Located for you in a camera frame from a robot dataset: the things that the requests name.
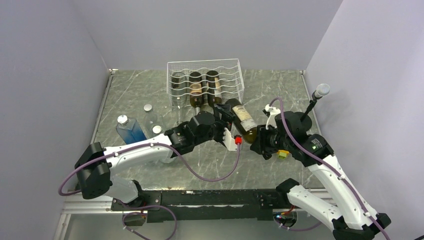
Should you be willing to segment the clear glass bottle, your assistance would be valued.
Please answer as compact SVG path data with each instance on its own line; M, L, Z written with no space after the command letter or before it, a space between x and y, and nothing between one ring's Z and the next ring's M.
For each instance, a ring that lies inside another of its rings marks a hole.
M188 80L184 72L178 71L171 77L171 99L172 110L175 115L176 124L179 125L186 120L188 109L187 105L187 87Z

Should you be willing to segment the dark wine bottle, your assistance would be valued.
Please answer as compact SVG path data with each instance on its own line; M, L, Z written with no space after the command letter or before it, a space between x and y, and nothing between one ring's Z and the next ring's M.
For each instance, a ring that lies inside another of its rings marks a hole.
M192 72L189 75L189 83L190 105L194 108L195 115L197 115L204 104L201 74L197 71Z
M206 73L206 81L208 105L213 107L214 104L221 104L223 99L219 73L215 70L208 71Z
M225 104L230 105L230 110L235 115L236 129L248 144L252 144L257 137L258 126L253 117L237 98L230 98Z

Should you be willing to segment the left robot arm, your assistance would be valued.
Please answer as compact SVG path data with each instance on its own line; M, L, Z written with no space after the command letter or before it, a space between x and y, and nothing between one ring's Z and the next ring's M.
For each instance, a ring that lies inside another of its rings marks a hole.
M189 121L147 140L115 147L91 143L74 166L79 193L86 200L109 196L137 210L144 203L140 184L121 179L116 176L118 173L144 162L181 158L208 141L237 151L238 144L230 132L235 118L230 105L215 104L213 113L201 111Z

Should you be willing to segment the dark wine bottle front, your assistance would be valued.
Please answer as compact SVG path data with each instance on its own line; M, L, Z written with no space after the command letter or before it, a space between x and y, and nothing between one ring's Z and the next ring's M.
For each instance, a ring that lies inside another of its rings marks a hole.
M204 104L201 74L197 71L192 72L189 75L189 83L190 105L194 108L195 115L197 115Z

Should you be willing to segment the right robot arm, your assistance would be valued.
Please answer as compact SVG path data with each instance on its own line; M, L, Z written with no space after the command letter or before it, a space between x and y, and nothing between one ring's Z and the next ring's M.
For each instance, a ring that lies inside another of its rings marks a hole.
M288 151L322 183L335 204L308 193L292 178L276 188L276 202L283 208L300 207L326 225L336 240L372 240L391 224L385 213L378 213L357 192L345 175L325 138L308 134L311 119L301 120L301 112L281 111L266 106L266 124L258 125L257 136L250 149L265 159L279 150Z

